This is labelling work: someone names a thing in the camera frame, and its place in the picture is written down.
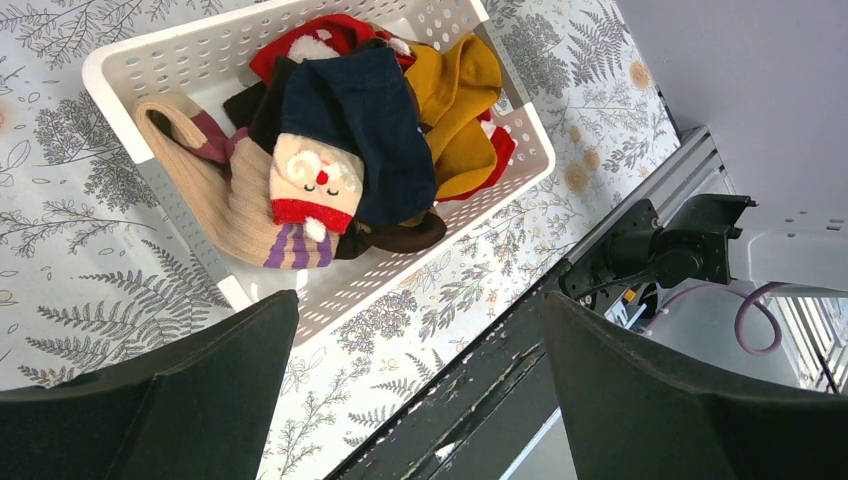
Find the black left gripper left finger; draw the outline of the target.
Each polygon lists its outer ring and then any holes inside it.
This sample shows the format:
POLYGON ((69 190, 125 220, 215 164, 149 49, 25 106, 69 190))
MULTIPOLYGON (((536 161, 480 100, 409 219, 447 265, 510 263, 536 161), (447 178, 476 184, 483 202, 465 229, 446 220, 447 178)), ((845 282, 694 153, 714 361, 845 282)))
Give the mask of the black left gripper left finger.
POLYGON ((5 479, 253 479, 298 327, 281 290, 168 345, 1 395, 5 479))

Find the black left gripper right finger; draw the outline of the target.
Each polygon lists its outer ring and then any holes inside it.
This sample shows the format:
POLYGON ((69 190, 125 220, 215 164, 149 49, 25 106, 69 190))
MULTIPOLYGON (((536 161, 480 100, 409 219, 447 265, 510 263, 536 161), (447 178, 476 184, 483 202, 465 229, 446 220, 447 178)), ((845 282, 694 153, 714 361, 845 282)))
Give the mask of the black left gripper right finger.
POLYGON ((581 479, 843 479, 847 400, 740 375, 543 298, 547 357, 581 479))

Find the purple striped beige sock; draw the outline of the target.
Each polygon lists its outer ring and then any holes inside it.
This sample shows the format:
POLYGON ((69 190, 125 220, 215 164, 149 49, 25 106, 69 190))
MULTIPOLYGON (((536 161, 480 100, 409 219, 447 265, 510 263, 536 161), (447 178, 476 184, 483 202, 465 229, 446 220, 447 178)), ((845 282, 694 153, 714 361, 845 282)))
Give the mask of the purple striped beige sock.
POLYGON ((271 217, 271 156, 241 128, 227 134, 181 93, 139 98, 133 119, 156 159, 211 241, 224 252, 269 269, 328 266, 339 237, 316 242, 299 224, 271 217))

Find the dark brown sock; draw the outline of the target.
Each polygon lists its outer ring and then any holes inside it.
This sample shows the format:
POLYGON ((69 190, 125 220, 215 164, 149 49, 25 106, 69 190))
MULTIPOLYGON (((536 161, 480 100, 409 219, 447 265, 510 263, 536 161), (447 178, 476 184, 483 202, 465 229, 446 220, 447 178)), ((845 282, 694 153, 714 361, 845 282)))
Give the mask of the dark brown sock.
MULTIPOLYGON (((273 151, 276 143, 285 86, 297 67, 293 60, 279 56, 274 63, 270 85, 258 82, 223 103, 224 111, 236 129, 245 128, 248 136, 267 153, 273 151)), ((434 209, 389 227, 370 227, 353 221, 338 237, 334 258, 352 260, 371 247, 395 253, 416 252, 433 246, 446 231, 445 222, 434 209)))

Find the white plastic basket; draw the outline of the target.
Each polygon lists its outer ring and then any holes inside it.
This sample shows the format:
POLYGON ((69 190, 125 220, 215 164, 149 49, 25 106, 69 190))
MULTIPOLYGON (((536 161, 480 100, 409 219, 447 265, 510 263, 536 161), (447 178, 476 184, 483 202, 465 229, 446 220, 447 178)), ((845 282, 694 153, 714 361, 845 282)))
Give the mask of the white plastic basket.
POLYGON ((340 325, 390 292, 463 236, 547 177, 555 153, 542 122, 479 1, 268 1, 102 46, 82 68, 83 82, 106 121, 153 190, 167 219, 236 310, 281 289, 299 298, 298 343, 340 325), (408 40, 439 51, 474 34, 497 54, 509 112, 495 112, 517 147, 510 165, 491 188, 464 202, 437 205, 447 226, 435 246, 414 254, 369 250, 352 261, 337 261, 303 273, 252 266, 214 245, 209 227, 188 204, 176 183, 143 139, 133 116, 139 97, 182 93, 205 109, 226 132, 233 127, 223 103, 254 80, 249 60, 281 34, 323 14, 346 13, 372 21, 408 40))

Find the navy blue sock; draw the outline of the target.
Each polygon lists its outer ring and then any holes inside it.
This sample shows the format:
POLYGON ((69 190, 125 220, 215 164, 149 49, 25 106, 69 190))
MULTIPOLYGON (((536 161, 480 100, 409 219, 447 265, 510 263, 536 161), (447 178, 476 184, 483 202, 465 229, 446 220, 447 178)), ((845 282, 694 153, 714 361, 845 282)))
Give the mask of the navy blue sock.
POLYGON ((352 221, 390 227, 434 205, 438 186, 417 105, 389 47, 295 63, 269 89, 271 218, 315 241, 352 221))

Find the mustard yellow striped sock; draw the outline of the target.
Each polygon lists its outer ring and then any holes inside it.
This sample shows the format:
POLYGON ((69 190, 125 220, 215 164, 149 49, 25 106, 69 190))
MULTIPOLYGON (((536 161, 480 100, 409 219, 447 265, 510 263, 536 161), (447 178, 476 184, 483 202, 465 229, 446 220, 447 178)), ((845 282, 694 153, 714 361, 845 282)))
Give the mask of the mustard yellow striped sock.
POLYGON ((436 175, 438 201, 468 194, 495 171, 497 153, 480 116, 499 99, 501 67, 475 35, 466 35, 445 53, 412 45, 415 60, 405 78, 416 96, 419 122, 436 175))

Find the red white striped sock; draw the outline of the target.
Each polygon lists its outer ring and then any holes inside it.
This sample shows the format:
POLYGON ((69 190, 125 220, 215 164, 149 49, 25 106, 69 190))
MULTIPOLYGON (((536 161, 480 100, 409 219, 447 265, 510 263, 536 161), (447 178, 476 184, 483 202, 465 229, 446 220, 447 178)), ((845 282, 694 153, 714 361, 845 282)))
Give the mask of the red white striped sock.
POLYGON ((439 202, 467 200, 478 191, 494 186, 505 172, 517 142, 510 133, 492 121, 490 110, 482 112, 467 128, 451 140, 437 162, 460 172, 452 174, 446 186, 442 184, 436 199, 439 202))

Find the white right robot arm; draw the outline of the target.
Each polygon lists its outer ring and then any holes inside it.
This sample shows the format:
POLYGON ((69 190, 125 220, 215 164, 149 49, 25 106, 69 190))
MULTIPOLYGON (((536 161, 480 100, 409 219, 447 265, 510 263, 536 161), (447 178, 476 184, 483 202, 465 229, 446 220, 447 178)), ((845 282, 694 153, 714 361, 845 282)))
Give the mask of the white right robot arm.
POLYGON ((601 224, 587 249, 567 260, 559 287, 578 300, 638 283, 670 289, 688 279, 844 292, 847 216, 744 195, 698 194, 661 222, 644 198, 601 224))

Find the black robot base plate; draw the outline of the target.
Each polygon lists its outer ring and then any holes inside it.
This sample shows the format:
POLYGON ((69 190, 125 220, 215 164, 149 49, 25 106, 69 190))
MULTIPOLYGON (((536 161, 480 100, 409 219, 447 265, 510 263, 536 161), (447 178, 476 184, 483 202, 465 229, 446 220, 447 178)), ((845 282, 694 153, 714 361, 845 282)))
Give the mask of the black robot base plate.
POLYGON ((615 208, 330 478, 499 478, 558 407, 541 328, 544 295, 587 290, 603 241, 659 224, 648 199, 615 208))

